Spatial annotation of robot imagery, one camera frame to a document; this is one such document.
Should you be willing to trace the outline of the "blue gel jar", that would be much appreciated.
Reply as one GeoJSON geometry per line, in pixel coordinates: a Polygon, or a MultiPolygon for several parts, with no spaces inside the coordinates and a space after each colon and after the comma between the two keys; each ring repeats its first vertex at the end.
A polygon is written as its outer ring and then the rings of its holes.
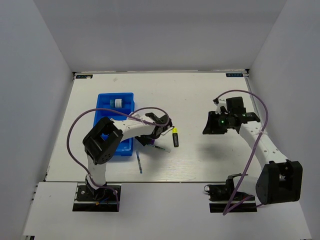
{"type": "Polygon", "coordinates": [[[125,103],[122,98],[114,98],[109,101],[109,105],[112,109],[122,109],[125,103]]]}

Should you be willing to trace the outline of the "purple cap black marker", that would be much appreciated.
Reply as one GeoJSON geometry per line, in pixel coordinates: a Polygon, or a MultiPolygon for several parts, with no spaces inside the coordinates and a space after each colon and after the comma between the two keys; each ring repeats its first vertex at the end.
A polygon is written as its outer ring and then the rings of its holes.
{"type": "Polygon", "coordinates": [[[149,145],[155,145],[155,139],[151,139],[150,141],[149,141],[149,145]]]}

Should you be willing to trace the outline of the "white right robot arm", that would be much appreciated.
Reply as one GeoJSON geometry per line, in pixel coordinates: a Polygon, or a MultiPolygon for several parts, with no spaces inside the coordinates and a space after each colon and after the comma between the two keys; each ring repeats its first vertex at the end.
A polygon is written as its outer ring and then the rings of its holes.
{"type": "Polygon", "coordinates": [[[247,112],[242,97],[216,100],[218,126],[236,132],[247,142],[251,154],[242,173],[226,181],[230,201],[243,193],[258,198],[262,205],[297,202],[301,196],[303,167],[289,160],[266,133],[266,123],[247,112]]]}

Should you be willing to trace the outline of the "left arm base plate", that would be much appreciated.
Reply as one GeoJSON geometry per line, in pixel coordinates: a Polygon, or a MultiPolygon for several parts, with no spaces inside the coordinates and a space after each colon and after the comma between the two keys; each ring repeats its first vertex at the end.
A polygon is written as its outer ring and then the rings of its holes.
{"type": "Polygon", "coordinates": [[[103,189],[97,197],[94,197],[89,188],[84,184],[78,184],[73,201],[73,212],[118,212],[117,198],[111,189],[103,189]]]}

